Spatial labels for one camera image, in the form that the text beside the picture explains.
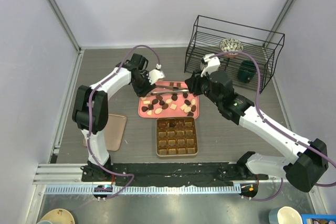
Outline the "metal tongs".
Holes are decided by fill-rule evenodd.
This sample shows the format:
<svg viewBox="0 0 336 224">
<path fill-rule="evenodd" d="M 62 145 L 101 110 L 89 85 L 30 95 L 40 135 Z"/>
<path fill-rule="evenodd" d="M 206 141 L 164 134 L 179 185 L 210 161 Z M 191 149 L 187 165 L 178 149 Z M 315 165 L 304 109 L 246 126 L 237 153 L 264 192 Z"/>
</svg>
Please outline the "metal tongs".
<svg viewBox="0 0 336 224">
<path fill-rule="evenodd" d="M 174 93 L 186 93 L 188 92 L 187 88 L 182 87 L 174 87 L 174 86 L 162 86 L 157 85 L 154 90 L 152 90 L 150 95 L 158 95 L 158 94 L 174 94 Z"/>
</svg>

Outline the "gold chocolate box with tray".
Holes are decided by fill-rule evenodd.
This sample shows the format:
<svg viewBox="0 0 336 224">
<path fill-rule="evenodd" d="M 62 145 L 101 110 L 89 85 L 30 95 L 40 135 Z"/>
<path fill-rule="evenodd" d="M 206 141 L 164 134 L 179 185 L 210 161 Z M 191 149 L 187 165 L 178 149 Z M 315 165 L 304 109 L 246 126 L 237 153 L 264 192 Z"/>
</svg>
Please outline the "gold chocolate box with tray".
<svg viewBox="0 0 336 224">
<path fill-rule="evenodd" d="M 187 157 L 198 153 L 195 120 L 192 117 L 156 120 L 156 154 L 159 157 Z"/>
</svg>

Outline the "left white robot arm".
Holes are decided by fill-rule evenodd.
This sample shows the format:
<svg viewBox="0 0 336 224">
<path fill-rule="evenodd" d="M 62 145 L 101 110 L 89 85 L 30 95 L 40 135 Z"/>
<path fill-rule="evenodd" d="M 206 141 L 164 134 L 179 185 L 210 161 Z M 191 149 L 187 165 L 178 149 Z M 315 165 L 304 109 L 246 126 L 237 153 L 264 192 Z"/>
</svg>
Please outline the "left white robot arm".
<svg viewBox="0 0 336 224">
<path fill-rule="evenodd" d="M 111 158 L 104 139 L 109 99 L 129 84 L 139 98 L 150 93 L 156 85 L 150 81 L 147 66 L 148 60 L 144 56 L 133 54 L 130 60 L 117 64 L 99 82 L 91 86 L 81 85 L 77 90 L 72 120 L 84 135 L 89 153 L 88 164 L 83 170 L 93 170 L 94 176 L 102 182 L 112 174 Z"/>
</svg>

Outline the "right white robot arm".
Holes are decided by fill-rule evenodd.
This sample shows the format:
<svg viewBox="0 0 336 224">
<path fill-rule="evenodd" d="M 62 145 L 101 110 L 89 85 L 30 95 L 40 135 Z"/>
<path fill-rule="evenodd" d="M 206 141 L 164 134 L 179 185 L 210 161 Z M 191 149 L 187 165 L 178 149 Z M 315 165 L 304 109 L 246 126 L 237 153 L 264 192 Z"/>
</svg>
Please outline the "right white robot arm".
<svg viewBox="0 0 336 224">
<path fill-rule="evenodd" d="M 285 178 L 305 193 L 319 185 L 329 167 L 324 141 L 299 136 L 268 117 L 255 102 L 234 90 L 231 78 L 223 70 L 202 76 L 196 69 L 184 82 L 189 93 L 206 96 L 225 119 L 257 134 L 282 154 L 275 157 L 245 153 L 237 166 L 239 177 L 250 179 L 255 174 L 265 174 Z"/>
</svg>

